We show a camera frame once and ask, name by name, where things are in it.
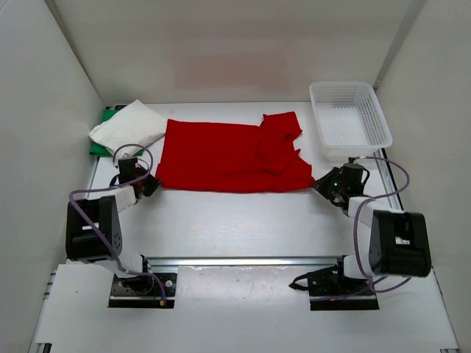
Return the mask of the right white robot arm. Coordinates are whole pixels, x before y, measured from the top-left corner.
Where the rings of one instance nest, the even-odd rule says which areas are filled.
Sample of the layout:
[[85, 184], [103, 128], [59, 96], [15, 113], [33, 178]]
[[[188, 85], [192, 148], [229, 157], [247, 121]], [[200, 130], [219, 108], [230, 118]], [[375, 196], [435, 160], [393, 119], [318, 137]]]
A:
[[316, 271], [314, 281], [330, 281], [337, 293], [375, 277], [424, 278], [431, 272], [425, 216], [394, 209], [364, 193], [370, 171], [354, 162], [335, 167], [313, 189], [353, 220], [354, 254]]

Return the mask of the red t shirt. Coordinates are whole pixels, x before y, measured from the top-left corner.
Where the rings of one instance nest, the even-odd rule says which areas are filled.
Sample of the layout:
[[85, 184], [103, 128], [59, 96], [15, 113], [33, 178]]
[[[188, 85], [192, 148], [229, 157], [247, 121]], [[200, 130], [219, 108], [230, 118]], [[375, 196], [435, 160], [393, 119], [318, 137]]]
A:
[[293, 112], [263, 115], [260, 125], [170, 120], [156, 177], [168, 189], [283, 193], [309, 188], [312, 167], [294, 141]]

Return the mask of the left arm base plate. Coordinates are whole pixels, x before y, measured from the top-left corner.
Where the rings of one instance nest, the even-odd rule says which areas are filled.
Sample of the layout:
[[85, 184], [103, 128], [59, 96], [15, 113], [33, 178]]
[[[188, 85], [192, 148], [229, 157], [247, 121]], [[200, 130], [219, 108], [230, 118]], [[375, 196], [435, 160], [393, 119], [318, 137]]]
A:
[[154, 278], [113, 277], [108, 299], [110, 308], [173, 309], [177, 289], [177, 273], [155, 273], [163, 285], [165, 300]]

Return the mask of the white t shirt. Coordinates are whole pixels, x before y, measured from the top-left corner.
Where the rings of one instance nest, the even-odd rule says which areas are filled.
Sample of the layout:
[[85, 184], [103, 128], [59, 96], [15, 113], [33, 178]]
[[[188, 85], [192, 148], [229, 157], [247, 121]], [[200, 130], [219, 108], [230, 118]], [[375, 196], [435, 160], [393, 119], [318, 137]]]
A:
[[88, 137], [105, 147], [116, 159], [133, 156], [140, 147], [147, 147], [166, 133], [167, 118], [136, 99], [95, 126]]

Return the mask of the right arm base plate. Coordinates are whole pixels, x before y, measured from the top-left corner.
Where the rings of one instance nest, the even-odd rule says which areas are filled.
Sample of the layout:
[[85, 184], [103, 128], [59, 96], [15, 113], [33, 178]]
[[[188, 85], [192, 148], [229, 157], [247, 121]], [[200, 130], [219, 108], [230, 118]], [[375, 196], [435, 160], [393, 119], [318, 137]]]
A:
[[288, 286], [308, 292], [311, 311], [380, 309], [368, 281], [346, 277], [339, 264], [295, 277]]

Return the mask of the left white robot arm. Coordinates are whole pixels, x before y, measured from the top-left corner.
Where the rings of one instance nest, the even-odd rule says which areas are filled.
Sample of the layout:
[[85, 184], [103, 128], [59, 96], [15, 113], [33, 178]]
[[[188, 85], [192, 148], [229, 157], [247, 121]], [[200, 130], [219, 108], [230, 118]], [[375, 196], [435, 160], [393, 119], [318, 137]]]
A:
[[159, 187], [150, 164], [128, 157], [118, 161], [118, 174], [108, 188], [70, 192], [65, 231], [68, 259], [107, 269], [118, 284], [139, 296], [153, 290], [165, 296], [163, 283], [152, 273], [148, 259], [124, 249], [119, 219], [119, 213]]

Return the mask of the green t shirt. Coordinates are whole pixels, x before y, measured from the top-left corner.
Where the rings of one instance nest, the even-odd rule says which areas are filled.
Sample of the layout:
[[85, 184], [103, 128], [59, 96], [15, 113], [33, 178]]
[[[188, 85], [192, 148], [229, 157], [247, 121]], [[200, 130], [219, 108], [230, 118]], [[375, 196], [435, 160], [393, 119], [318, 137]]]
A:
[[104, 110], [102, 122], [88, 134], [91, 140], [90, 155], [112, 157], [116, 150], [128, 143], [144, 145], [143, 133], [128, 114], [120, 110]]

